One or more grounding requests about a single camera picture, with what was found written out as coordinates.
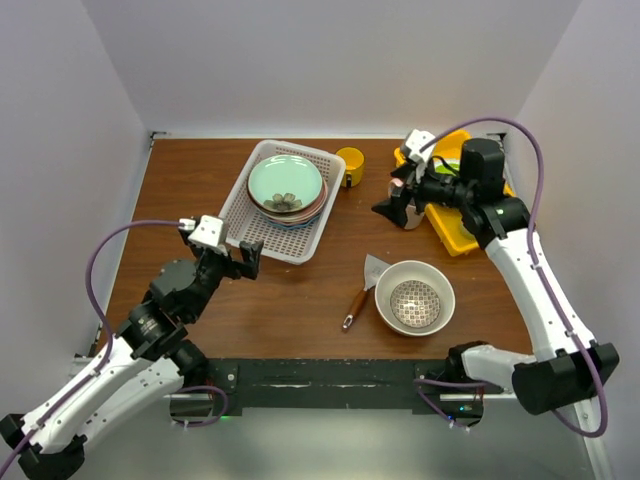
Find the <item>white perforated plastic basket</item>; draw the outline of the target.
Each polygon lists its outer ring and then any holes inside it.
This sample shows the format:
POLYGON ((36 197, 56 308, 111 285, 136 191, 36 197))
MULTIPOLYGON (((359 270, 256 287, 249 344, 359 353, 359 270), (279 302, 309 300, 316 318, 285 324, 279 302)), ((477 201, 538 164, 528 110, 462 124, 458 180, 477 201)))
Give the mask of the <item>white perforated plastic basket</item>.
POLYGON ((227 242, 237 247, 242 241, 262 240, 262 254, 279 261, 300 265, 309 261, 320 242, 329 220, 345 173, 344 160, 330 152, 281 140, 259 141, 248 157, 220 211, 228 232, 227 242), (313 163, 328 186, 328 198, 315 220, 304 227, 280 227, 268 220, 250 199, 247 181, 259 161, 276 154, 302 156, 313 163))

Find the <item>small brown patterned bowl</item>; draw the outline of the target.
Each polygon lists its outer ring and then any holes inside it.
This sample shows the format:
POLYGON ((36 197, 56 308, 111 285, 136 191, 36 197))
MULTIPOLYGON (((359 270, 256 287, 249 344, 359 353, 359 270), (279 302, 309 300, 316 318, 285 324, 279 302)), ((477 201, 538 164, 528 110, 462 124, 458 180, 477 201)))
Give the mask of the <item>small brown patterned bowl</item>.
POLYGON ((401 324, 411 328, 424 328, 437 320, 441 301, 436 291, 427 283, 407 280, 392 291, 390 306, 394 317, 401 324))

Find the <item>pink and cream plate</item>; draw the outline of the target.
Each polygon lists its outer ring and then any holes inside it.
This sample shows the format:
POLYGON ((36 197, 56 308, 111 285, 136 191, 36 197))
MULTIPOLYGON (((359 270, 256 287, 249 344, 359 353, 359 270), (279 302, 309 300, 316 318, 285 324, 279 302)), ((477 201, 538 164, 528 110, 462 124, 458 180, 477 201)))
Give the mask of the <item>pink and cream plate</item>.
POLYGON ((319 210, 328 197, 328 185, 323 182, 319 195, 307 206, 294 194, 287 192, 276 193, 270 199, 259 203, 252 199, 259 211, 277 218, 294 218, 296 216, 310 215, 319 210))

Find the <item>pink mug purple interior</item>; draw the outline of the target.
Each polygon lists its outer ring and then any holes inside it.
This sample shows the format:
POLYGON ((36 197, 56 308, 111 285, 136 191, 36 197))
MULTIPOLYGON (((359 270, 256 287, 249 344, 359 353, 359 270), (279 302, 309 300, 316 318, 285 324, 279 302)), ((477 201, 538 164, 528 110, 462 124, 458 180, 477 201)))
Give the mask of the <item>pink mug purple interior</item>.
MULTIPOLYGON (((392 178, 388 183, 387 196, 391 197, 391 194, 394 192, 394 190, 402 186, 403 182, 400 179, 392 178)), ((413 199, 411 199, 406 206, 405 213, 407 216, 407 222, 403 226, 403 229, 414 230, 418 228, 424 218, 424 212, 416 208, 416 204, 413 199)))

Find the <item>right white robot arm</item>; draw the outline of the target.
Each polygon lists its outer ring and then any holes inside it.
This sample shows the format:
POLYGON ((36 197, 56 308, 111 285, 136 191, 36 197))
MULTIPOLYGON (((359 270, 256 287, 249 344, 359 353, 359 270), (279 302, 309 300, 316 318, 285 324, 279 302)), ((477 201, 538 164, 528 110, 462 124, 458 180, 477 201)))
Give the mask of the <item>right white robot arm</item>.
POLYGON ((514 392, 532 415, 592 398, 604 405, 604 385, 619 364, 618 352, 610 343, 599 343, 582 323, 542 253, 533 210, 506 193, 499 143, 466 140, 459 168, 451 173, 437 172, 435 143, 423 133, 403 142, 404 161, 392 173, 401 183, 372 209, 398 226, 407 224, 410 204, 458 210, 502 275, 533 349, 526 356, 481 341, 455 346, 446 359, 448 386, 459 393, 481 382, 500 386, 514 392))

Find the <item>dark red rimmed plate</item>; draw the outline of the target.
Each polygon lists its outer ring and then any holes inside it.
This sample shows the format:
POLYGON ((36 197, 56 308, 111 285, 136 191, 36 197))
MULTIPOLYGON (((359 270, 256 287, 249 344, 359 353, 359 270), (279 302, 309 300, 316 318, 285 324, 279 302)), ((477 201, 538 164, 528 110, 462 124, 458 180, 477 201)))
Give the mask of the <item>dark red rimmed plate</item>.
POLYGON ((270 199, 262 202, 257 201, 252 195, 250 200, 261 210, 267 212, 275 212, 276 214, 291 214, 299 211, 306 211, 318 206, 326 197, 326 189, 323 188, 318 196, 310 203, 303 202, 296 195, 287 192, 284 194, 276 193, 270 199))

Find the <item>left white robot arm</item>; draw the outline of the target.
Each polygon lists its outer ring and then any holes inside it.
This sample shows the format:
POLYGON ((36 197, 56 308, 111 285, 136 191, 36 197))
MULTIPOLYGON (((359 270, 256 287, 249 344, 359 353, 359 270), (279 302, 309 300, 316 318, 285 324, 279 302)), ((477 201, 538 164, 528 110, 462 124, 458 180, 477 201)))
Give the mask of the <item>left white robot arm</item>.
POLYGON ((226 249, 220 228, 178 228, 194 257, 166 263, 104 348, 52 398, 1 421, 29 479, 68 479, 109 428, 166 394, 207 389, 209 362, 187 338, 223 279, 256 279, 262 242, 226 249))

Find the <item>mint green flower plate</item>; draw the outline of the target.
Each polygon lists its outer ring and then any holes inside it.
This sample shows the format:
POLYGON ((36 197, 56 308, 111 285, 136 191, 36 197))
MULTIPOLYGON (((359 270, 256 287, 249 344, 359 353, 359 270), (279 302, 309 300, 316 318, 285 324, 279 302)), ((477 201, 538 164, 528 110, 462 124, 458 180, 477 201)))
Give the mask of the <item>mint green flower plate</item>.
POLYGON ((290 192, 305 203, 313 201, 321 191, 323 177, 308 159, 290 154, 274 155, 261 160, 250 172, 247 190, 257 201, 274 194, 290 192))

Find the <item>pink polka dot plate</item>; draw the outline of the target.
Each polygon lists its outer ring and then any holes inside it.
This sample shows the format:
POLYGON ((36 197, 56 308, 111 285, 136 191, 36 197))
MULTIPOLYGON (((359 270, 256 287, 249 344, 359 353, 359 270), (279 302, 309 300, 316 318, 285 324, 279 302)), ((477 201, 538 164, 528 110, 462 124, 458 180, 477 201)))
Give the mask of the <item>pink polka dot plate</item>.
POLYGON ((284 226, 297 226, 303 225, 315 220, 322 213, 321 210, 316 212, 299 211, 291 214, 276 214, 275 212, 267 212, 260 210, 259 213, 269 222, 284 225, 284 226))

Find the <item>white bowl patterned inside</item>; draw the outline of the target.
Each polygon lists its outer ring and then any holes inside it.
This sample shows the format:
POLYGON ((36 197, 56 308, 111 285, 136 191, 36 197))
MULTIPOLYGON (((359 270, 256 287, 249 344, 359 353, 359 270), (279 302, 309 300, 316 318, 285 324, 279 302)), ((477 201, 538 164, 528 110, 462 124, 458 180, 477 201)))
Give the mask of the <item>white bowl patterned inside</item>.
POLYGON ((434 266, 406 260, 387 268, 375 288, 383 322, 407 337, 426 337, 442 330, 456 308, 454 289, 434 266))

